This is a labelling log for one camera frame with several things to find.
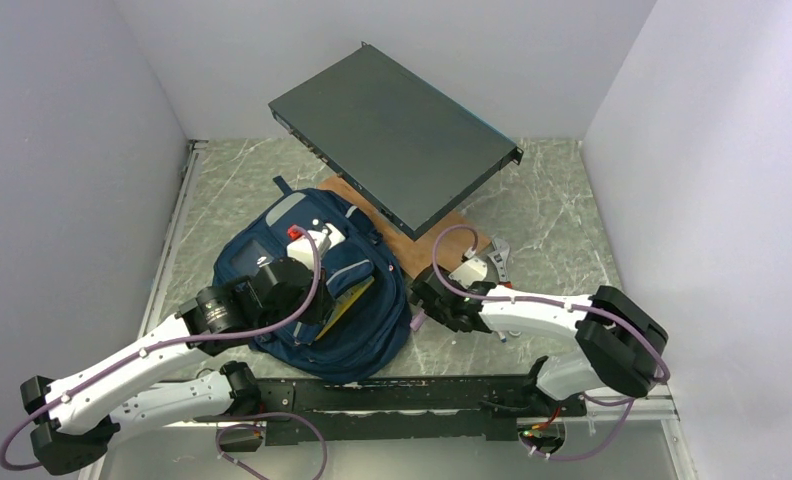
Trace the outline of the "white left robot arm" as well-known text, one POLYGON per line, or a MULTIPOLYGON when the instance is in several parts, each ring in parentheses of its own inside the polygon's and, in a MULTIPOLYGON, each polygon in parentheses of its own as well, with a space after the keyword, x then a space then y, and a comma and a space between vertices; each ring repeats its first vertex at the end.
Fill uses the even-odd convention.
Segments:
POLYGON ((202 289, 152 331, 91 367, 62 379, 25 381, 20 391, 34 465, 65 475, 146 431, 262 413, 261 390, 243 362, 189 382, 163 379, 315 312, 322 280, 318 264, 279 258, 253 276, 202 289))

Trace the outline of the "pink highlighter pen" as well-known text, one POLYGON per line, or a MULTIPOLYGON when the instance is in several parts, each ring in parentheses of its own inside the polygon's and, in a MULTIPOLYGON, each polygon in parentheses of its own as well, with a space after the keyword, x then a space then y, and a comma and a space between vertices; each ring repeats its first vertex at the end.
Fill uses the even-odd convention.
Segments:
POLYGON ((420 330, 427 320, 427 314, 423 310, 419 310, 411 319, 410 329, 414 332, 420 330))

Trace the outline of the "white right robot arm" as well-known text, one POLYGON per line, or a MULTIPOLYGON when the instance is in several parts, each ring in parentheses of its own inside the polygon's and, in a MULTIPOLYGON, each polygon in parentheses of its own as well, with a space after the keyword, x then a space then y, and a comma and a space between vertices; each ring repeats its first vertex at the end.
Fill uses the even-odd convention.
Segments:
POLYGON ((533 364, 533 381, 522 392, 536 415, 598 388, 642 398, 670 378, 666 330, 613 286, 577 296, 538 295, 489 281, 464 288, 429 266, 412 282, 409 300, 455 332, 518 331, 571 345, 572 351, 533 364))

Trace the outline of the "yellow crayon box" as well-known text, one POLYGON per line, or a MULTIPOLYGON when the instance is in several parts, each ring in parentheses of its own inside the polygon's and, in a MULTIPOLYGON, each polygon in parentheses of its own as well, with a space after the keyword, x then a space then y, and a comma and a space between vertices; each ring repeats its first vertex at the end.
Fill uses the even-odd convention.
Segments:
POLYGON ((370 276, 369 278, 347 289, 337 297, 335 300, 335 306, 330 316, 327 318, 327 321, 319 333, 314 337, 314 342, 325 336, 338 323, 338 321, 346 315, 349 309, 356 303, 357 300, 361 298, 361 296, 374 283, 374 281, 374 277, 370 276))

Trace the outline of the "navy blue student backpack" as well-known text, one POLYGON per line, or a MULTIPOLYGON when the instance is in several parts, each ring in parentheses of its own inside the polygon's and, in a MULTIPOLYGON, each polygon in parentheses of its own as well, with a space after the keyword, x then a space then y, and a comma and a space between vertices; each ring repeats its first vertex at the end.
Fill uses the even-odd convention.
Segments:
POLYGON ((279 329, 253 338, 253 350, 323 380, 344 384, 371 377, 406 344, 411 311, 400 264, 382 234, 357 206, 336 193, 292 189, 280 176, 281 196, 221 250, 213 265, 213 283, 256 277, 287 256, 292 226, 306 230, 331 223, 345 240, 321 258, 317 298, 303 315, 279 329), (374 283, 320 340, 314 337, 330 316, 335 300, 373 276, 374 283))

